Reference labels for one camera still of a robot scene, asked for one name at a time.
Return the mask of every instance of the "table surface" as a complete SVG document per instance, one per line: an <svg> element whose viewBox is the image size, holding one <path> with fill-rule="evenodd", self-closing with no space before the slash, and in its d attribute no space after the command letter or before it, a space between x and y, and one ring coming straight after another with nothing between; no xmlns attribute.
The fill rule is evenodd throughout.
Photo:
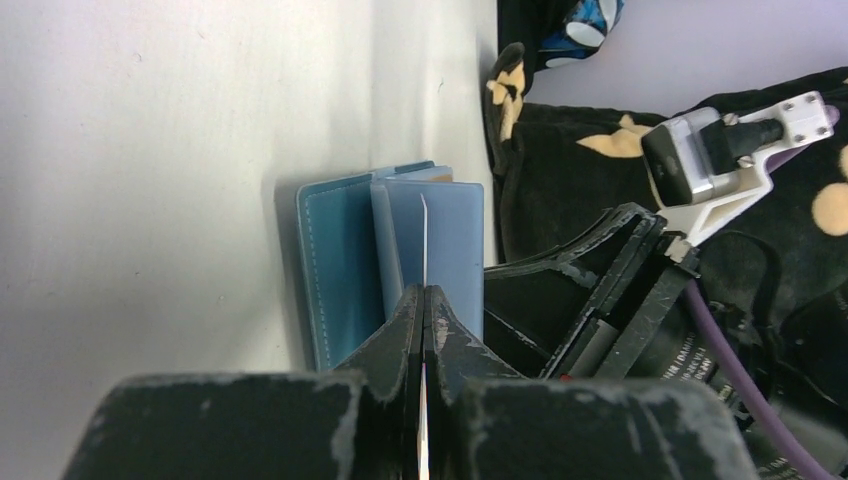
<svg viewBox="0 0 848 480"><path fill-rule="evenodd" d="M127 376L308 368L301 184L428 158L490 205L494 4L0 0L0 478Z"/></svg>

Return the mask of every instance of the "bolt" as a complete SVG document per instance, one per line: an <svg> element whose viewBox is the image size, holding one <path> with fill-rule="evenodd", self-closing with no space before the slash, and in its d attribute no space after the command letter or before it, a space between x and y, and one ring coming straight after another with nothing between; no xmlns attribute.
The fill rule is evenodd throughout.
<svg viewBox="0 0 848 480"><path fill-rule="evenodd" d="M736 161L742 168L751 168L754 166L754 159L751 158L750 155L745 155L743 157L739 157L739 160Z"/></svg>
<svg viewBox="0 0 848 480"><path fill-rule="evenodd" d="M736 115L735 113L728 113L727 115L721 117L721 119L724 120L724 124L727 126L736 125L737 123L739 123L739 115Z"/></svg>

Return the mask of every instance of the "cable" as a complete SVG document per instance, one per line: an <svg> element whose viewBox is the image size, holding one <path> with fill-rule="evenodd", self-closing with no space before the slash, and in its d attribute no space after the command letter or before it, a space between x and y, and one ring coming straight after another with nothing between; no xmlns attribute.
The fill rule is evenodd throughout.
<svg viewBox="0 0 848 480"><path fill-rule="evenodd" d="M839 121L839 110L828 105L827 116L830 124L834 125ZM782 152L782 154L778 154L780 157L778 155L772 156L767 164L769 172L771 173L784 165L804 148L806 147ZM736 389L742 403L745 404L751 416L772 441L777 451L807 480L833 480L838 478L828 472L810 455L810 452L798 442L792 432L780 420L780 417L777 416L777 412L769 405L768 400L757 388L751 376L748 375L742 362L739 361L733 347L724 338L724 334L718 327L712 313L710 313L707 302L701 295L695 280L686 285L683 296L689 305L689 311L695 319L698 330L704 337L710 351L715 355L716 362L718 362L722 372L733 388Z"/></svg>

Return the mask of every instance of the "white mounting bracket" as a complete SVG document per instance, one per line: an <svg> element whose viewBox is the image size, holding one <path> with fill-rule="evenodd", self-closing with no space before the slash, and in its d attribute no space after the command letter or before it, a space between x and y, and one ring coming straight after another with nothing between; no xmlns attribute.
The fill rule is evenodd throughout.
<svg viewBox="0 0 848 480"><path fill-rule="evenodd" d="M827 109L819 92L807 92L784 100L740 117L739 122L765 119L779 120L783 124L783 139L757 150L751 156L753 165L739 170L739 188L735 192L695 205L660 205L659 214L668 220L666 230L684 232L686 240L692 246L698 246L768 195L774 187L766 165L772 155L833 136Z"/></svg>

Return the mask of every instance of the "screw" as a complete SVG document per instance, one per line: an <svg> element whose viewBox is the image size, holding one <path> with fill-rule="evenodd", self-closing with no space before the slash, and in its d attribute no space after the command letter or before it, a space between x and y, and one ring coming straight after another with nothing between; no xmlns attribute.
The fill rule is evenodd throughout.
<svg viewBox="0 0 848 480"><path fill-rule="evenodd" d="M736 160L736 163L738 163L742 168L751 168L754 166L754 159L751 158L750 155L745 155L739 157L739 160Z"/></svg>

